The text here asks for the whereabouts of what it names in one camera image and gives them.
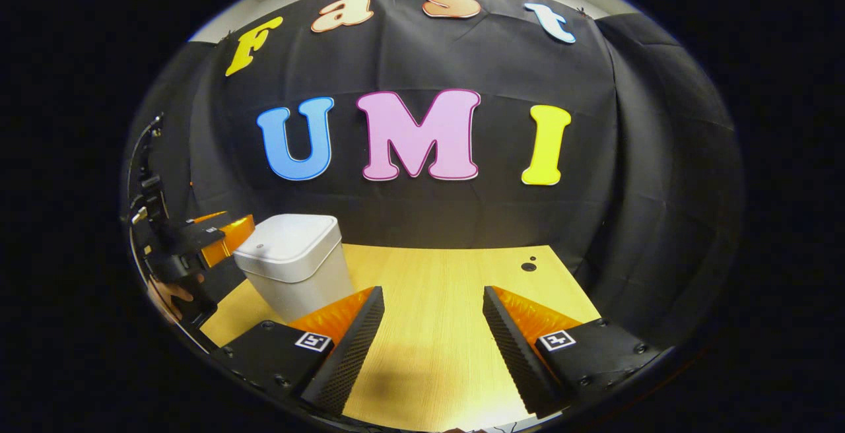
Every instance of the white trash can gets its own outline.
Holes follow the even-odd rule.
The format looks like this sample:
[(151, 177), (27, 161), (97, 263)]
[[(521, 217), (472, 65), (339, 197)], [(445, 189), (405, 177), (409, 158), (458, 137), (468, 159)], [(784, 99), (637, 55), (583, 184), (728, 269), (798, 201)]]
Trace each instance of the white trash can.
[(334, 216), (269, 217), (233, 255), (284, 322), (354, 294)]

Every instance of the yellow letter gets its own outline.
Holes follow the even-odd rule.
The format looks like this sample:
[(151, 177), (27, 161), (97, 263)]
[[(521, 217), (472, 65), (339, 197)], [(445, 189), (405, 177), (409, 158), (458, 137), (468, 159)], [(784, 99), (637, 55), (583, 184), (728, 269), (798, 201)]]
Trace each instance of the yellow letter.
[(481, 4), (475, 0), (429, 0), (422, 4), (422, 11), (428, 17), (469, 18), (481, 12)]
[(248, 64), (253, 61), (253, 56), (250, 51), (261, 48), (267, 39), (268, 29), (275, 29), (281, 24), (281, 17), (274, 18), (269, 22), (260, 24), (253, 30), (248, 30), (238, 39), (238, 50), (235, 51), (235, 57), (232, 58), (232, 64), (226, 69), (226, 76), (229, 76), (238, 70), (245, 69)]
[(357, 25), (372, 17), (369, 0), (340, 0), (320, 10), (321, 17), (311, 24), (314, 32), (325, 32), (343, 25)]
[(560, 144), (564, 140), (564, 127), (572, 122), (572, 116), (557, 106), (536, 105), (531, 107), (531, 117), (537, 122), (537, 138), (534, 139), (531, 166), (522, 172), (522, 182), (528, 185), (555, 185), (560, 181), (558, 159)]

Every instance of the letter u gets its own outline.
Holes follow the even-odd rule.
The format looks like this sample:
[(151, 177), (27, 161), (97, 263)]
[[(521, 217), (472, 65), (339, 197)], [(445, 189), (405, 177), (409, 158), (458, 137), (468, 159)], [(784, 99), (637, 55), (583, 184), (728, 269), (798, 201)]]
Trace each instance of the letter u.
[(329, 168), (329, 110), (334, 105), (335, 100), (328, 96), (312, 98), (299, 105), (300, 114), (308, 120), (308, 137), (311, 140), (311, 155), (304, 160), (293, 159), (287, 149), (285, 123), (290, 111), (273, 108), (259, 114), (256, 123), (263, 132), (267, 162), (273, 172), (287, 180), (311, 180)]

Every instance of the blue letter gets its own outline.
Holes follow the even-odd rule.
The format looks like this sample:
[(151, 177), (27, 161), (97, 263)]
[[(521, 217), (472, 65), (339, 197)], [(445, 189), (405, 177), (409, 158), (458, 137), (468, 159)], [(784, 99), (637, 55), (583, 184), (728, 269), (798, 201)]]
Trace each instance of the blue letter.
[(256, 123), (263, 131), (267, 162), (273, 172), (287, 180), (310, 180), (325, 172), (331, 162), (329, 141), (329, 110), (335, 100), (328, 96), (311, 98), (299, 105), (300, 114), (308, 120), (308, 135), (311, 139), (311, 156), (296, 160), (287, 150), (285, 122), (290, 117), (287, 108), (273, 108), (259, 114)]
[(540, 25), (543, 25), (543, 29), (552, 37), (566, 43), (574, 43), (576, 41), (575, 36), (562, 29), (561, 24), (566, 24), (565, 18), (556, 15), (552, 12), (552, 9), (549, 9), (549, 6), (544, 6), (543, 4), (525, 4), (525, 8), (534, 11), (534, 14), (540, 20)]

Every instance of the letter i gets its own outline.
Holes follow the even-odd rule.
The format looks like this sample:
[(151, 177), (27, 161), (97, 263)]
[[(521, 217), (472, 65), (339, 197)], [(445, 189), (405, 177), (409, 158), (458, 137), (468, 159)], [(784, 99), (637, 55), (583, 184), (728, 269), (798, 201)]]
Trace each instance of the letter i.
[(558, 159), (564, 128), (572, 122), (572, 116), (557, 106), (536, 105), (531, 107), (531, 117), (537, 122), (537, 138), (534, 140), (531, 166), (522, 172), (522, 182), (527, 185), (555, 185), (560, 181)]

